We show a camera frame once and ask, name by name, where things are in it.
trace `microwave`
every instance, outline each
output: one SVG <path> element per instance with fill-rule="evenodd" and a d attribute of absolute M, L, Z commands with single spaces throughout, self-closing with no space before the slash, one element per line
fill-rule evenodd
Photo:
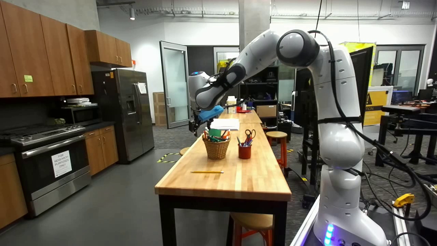
<path fill-rule="evenodd" d="M 62 107 L 61 117 L 65 123 L 88 126 L 102 122 L 102 113 L 99 106 Z"/>

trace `refrigerator handle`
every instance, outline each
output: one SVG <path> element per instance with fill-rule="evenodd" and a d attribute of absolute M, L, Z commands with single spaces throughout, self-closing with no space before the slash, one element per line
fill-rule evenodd
<path fill-rule="evenodd" d="M 137 123 L 142 125 L 142 109 L 141 109 L 141 101 L 139 99 L 139 88 L 137 83 L 132 84 L 134 86 L 134 99 L 135 99 L 135 106 L 137 111 Z"/>

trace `stool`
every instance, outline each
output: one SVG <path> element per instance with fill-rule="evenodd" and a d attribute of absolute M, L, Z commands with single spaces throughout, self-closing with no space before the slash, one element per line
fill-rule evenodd
<path fill-rule="evenodd" d="M 231 213 L 231 217 L 234 220 L 234 246 L 241 246 L 243 238 L 257 232 L 263 236 L 266 246 L 273 246 L 273 215 Z M 242 234 L 243 227 L 248 232 Z"/>
<path fill-rule="evenodd" d="M 187 152 L 187 150 L 189 149 L 190 147 L 186 147 L 186 148 L 183 148 L 183 149 L 181 149 L 180 151 L 179 151 L 179 154 L 182 156 L 182 155 L 184 155 L 186 152 Z"/>
<path fill-rule="evenodd" d="M 271 131 L 266 132 L 266 136 L 269 144 L 272 143 L 273 138 L 281 140 L 281 158 L 277 159 L 277 162 L 285 170 L 287 168 L 287 134 L 285 132 Z"/>

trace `oven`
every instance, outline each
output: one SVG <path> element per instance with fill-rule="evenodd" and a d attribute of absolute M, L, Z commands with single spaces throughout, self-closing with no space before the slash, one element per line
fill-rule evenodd
<path fill-rule="evenodd" d="M 39 215 L 91 181 L 84 135 L 21 151 L 16 155 L 31 217 Z"/>
<path fill-rule="evenodd" d="M 102 122 L 102 114 L 99 106 L 63 107 L 60 118 L 66 123 L 88 126 Z"/>

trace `butcher block tabletop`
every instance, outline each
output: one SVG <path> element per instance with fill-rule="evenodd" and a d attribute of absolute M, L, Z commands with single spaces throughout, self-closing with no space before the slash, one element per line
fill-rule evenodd
<path fill-rule="evenodd" d="M 226 110 L 220 115 L 219 119 L 239 119 L 240 123 L 261 123 L 255 110 L 250 113 L 228 114 Z"/>
<path fill-rule="evenodd" d="M 238 114 L 258 118 L 255 112 Z M 240 130 L 231 131 L 226 157 L 210 160 L 205 144 L 199 137 L 190 149 L 156 184 L 159 195 L 234 198 L 251 200 L 289 201 L 291 191 L 276 161 L 276 157 L 259 123 L 241 123 Z M 255 129 L 250 159 L 238 158 L 238 141 L 244 141 L 246 129 Z M 192 171 L 223 171 L 191 173 Z"/>

